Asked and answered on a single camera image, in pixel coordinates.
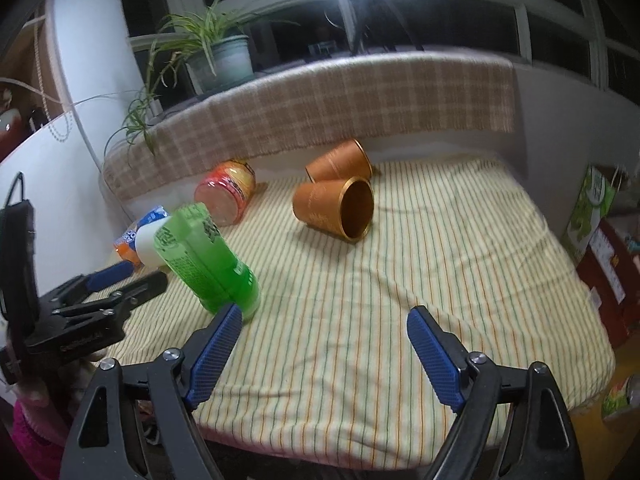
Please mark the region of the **orange paper cup front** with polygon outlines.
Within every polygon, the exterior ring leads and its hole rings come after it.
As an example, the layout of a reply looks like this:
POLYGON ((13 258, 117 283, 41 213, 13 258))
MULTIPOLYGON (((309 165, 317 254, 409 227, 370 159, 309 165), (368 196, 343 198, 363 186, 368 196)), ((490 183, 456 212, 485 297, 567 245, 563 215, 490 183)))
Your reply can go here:
POLYGON ((360 177, 308 182, 296 188, 292 207, 306 226, 356 243, 370 228, 374 196, 369 181, 360 177))

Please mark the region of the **red ceramic vase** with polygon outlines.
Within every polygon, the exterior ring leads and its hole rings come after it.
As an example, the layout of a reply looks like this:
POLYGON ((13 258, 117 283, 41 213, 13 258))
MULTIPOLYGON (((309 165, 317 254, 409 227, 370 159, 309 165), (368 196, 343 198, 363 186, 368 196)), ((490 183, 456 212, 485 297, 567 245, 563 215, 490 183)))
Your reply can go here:
POLYGON ((20 111, 12 106, 13 94, 1 90, 0 160, 5 160, 25 139, 20 111))

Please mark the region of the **red cardboard box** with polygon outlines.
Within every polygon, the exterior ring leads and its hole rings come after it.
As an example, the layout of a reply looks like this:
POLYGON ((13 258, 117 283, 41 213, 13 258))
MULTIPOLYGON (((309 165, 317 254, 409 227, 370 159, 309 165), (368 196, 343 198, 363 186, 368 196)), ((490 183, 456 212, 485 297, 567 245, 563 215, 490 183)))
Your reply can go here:
POLYGON ((606 221, 590 238, 577 273, 588 286, 597 314, 616 349, 639 329, 639 252, 606 221))

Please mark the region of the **green cut bottle cup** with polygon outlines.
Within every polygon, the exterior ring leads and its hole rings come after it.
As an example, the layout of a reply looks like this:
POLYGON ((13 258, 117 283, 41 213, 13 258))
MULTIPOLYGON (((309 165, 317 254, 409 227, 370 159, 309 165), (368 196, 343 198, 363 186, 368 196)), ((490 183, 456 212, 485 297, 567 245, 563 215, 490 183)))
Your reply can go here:
POLYGON ((175 210, 155 232, 154 248, 209 313, 235 304, 248 321, 257 311, 257 278, 229 248, 204 204, 175 210))

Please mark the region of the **white cabinet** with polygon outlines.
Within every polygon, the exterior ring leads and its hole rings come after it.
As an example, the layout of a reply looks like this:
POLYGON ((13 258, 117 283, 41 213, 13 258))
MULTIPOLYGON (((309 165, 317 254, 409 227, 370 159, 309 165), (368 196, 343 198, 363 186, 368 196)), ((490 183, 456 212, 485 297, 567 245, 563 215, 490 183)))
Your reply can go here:
POLYGON ((44 196, 53 203, 36 207, 37 230, 62 226, 111 244, 131 217, 104 182, 105 150, 124 138, 118 129, 143 86, 122 0, 17 0, 1 17, 3 53, 23 30, 43 37, 54 90, 37 98, 44 110, 62 108, 36 136, 52 158, 44 196))

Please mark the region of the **potted spider plant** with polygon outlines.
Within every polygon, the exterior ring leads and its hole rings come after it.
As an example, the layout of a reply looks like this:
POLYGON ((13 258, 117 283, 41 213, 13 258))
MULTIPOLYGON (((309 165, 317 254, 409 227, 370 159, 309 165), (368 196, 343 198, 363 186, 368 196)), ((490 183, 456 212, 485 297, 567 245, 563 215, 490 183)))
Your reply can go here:
POLYGON ((152 128, 160 120, 155 107, 160 89, 178 84, 185 72, 203 94, 224 91, 253 78, 250 36, 246 30, 264 17, 255 12, 224 10, 224 0, 212 0, 199 11, 168 12, 158 19, 146 52, 142 86, 132 94, 122 125, 104 145, 116 140, 128 145, 141 141, 157 152, 152 128))

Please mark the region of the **orange paper cup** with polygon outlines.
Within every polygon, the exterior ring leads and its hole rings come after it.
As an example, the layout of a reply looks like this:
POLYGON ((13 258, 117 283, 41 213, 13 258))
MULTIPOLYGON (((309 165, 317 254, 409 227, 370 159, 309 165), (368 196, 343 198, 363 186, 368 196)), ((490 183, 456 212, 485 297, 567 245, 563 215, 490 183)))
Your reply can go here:
POLYGON ((352 177, 370 181, 373 174, 370 159, 356 139, 337 145, 310 162, 305 169, 312 182, 346 180, 352 177))
POLYGON ((308 182, 296 188, 292 207, 306 226, 356 243, 370 228, 374 196, 369 181, 360 177, 308 182))

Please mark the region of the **green carton box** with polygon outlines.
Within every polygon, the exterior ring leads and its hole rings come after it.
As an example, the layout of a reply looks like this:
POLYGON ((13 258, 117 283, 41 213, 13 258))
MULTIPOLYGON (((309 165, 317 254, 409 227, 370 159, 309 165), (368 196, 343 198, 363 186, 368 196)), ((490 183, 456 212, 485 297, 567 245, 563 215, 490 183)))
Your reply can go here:
POLYGON ((611 209, 620 172, 615 166, 589 165, 576 203, 561 236, 561 244, 577 266, 600 221, 611 209))

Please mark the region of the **striped yellow table cloth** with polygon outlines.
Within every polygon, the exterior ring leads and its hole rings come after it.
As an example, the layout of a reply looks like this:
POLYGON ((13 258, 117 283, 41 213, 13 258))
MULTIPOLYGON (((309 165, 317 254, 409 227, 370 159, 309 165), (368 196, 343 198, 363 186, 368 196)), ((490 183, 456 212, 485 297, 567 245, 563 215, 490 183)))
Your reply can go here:
POLYGON ((260 303, 195 412, 206 439, 352 469, 431 463, 454 415, 408 339, 415 306, 498 364, 545 362, 569 408, 605 389, 615 358, 590 292, 503 162, 384 162, 355 244, 295 218, 297 185, 261 185, 222 230, 260 303))

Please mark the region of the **orange paper cup back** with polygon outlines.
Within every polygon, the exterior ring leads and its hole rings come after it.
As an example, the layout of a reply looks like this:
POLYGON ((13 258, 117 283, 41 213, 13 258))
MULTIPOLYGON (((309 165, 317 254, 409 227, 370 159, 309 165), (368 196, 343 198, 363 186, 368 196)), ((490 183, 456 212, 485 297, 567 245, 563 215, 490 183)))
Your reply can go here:
POLYGON ((352 177, 370 181, 373 174, 370 159, 356 139, 337 145, 310 162, 305 169, 312 182, 346 180, 352 177))

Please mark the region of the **red cut bottle cup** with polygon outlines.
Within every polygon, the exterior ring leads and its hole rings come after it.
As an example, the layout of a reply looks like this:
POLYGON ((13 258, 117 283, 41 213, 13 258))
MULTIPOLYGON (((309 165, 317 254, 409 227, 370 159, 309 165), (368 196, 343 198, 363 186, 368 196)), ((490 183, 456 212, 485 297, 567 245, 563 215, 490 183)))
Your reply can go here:
POLYGON ((206 207, 216 226, 233 226, 241 221, 255 188, 253 168, 245 160, 230 159, 201 180, 194 202, 206 207))

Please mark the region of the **plaid beige sill cloth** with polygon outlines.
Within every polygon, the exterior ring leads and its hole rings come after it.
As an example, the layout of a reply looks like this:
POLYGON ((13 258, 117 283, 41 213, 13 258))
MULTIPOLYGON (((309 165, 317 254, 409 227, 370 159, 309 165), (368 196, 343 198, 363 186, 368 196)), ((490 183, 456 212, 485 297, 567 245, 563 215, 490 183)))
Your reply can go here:
POLYGON ((506 58, 400 52, 292 68, 210 96, 152 127, 149 141, 104 158, 123 202, 252 159, 355 138, 516 129, 516 75, 506 58))

